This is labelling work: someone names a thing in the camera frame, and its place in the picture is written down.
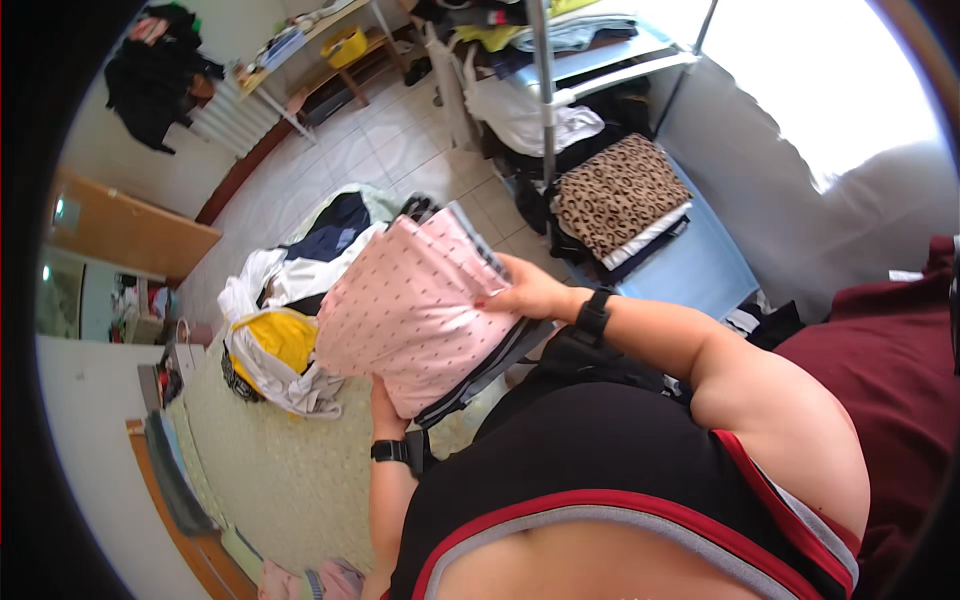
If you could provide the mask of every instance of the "black tank top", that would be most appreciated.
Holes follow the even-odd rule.
[[[765,597],[850,597],[859,542],[769,481],[733,434],[621,384],[573,385],[519,409],[514,392],[473,444],[420,479],[384,598],[433,598],[469,550],[574,519],[668,537]]]

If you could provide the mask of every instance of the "pink polka dot fabric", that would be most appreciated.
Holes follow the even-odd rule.
[[[317,362],[383,377],[412,419],[480,365],[519,321],[473,308],[508,283],[444,209],[418,226],[401,215],[330,288],[317,315]]]

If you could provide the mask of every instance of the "person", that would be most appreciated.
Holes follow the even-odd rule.
[[[592,290],[498,257],[514,286],[478,308],[578,323]],[[849,598],[870,483],[843,406],[696,310],[604,309],[605,343],[688,382],[689,404],[541,363],[419,480],[373,462],[363,597]],[[371,408],[375,443],[404,440],[376,377]]]

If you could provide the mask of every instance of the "white radiator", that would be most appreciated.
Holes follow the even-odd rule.
[[[229,73],[217,82],[216,93],[206,106],[194,108],[190,117],[193,119],[190,131],[223,145],[237,158],[246,156],[280,120],[276,111],[256,94],[241,100],[240,88]]]

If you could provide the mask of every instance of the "black wrist strap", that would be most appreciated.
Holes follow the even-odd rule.
[[[603,342],[603,330],[610,319],[610,311],[604,306],[607,299],[613,294],[609,287],[598,288],[593,292],[590,300],[584,302],[580,307],[580,314],[577,315],[576,328],[583,336],[584,342],[592,346],[600,346]]]
[[[410,449],[407,443],[397,440],[377,440],[370,446],[370,457],[377,463],[400,461],[410,465]]]

